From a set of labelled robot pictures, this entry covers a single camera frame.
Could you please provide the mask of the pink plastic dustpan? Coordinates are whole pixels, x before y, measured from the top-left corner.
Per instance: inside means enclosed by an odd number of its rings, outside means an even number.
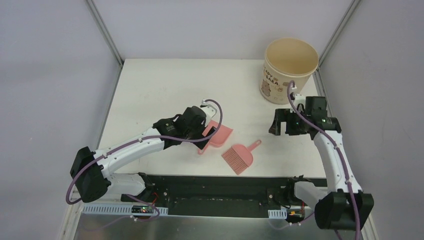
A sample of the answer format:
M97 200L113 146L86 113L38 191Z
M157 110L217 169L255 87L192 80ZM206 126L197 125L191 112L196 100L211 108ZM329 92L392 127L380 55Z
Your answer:
M209 133L209 131L212 129L212 127L217 128L219 125L218 122L211 120L209 122L209 125L207 126L207 128L203 131L203 136L205 137L206 134ZM202 155L204 154L204 152L206 151L206 149L208 147L214 147L214 148L220 148L222 147L226 141L228 140L228 138L230 137L230 135L233 133L233 129L229 128L225 125L221 125L219 130L217 131L217 133L211 137L208 141L208 143L205 145L205 147L203 149L198 149L197 150L197 154L198 155Z

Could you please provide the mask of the pink plastic hand brush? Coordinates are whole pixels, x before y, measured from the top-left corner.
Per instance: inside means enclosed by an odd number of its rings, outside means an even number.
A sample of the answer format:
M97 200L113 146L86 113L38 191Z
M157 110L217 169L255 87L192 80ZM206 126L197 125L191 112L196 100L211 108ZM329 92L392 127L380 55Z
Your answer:
M253 164L254 157L252 151L261 143L262 141L258 139L249 146L234 144L222 153L221 157L236 175L240 175Z

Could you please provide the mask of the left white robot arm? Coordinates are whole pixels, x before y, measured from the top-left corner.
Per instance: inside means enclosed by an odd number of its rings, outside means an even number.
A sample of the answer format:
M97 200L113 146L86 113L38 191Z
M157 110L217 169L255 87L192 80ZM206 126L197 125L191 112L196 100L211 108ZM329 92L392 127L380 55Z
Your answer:
M106 194L132 195L140 202L149 201L153 189L147 185L145 177L116 171L144 156L183 142L203 149L217 130L212 127L203 135L216 113L217 109L210 104L188 107L183 114L160 119L145 132L115 146L79 149L70 169L72 182L66 193L67 203L91 203Z

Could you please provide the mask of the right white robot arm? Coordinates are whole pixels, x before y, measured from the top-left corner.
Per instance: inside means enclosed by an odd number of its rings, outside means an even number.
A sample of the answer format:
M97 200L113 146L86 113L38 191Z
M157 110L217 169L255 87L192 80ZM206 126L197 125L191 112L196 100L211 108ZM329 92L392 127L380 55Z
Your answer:
M373 207L374 198L365 193L348 162L341 125L328 116L327 100L322 96L290 94L289 108L275 110L269 133L289 136L309 135L316 146L324 168L327 192L311 180L295 176L288 180L281 193L282 204L303 202L314 211L317 226L324 230L360 231Z

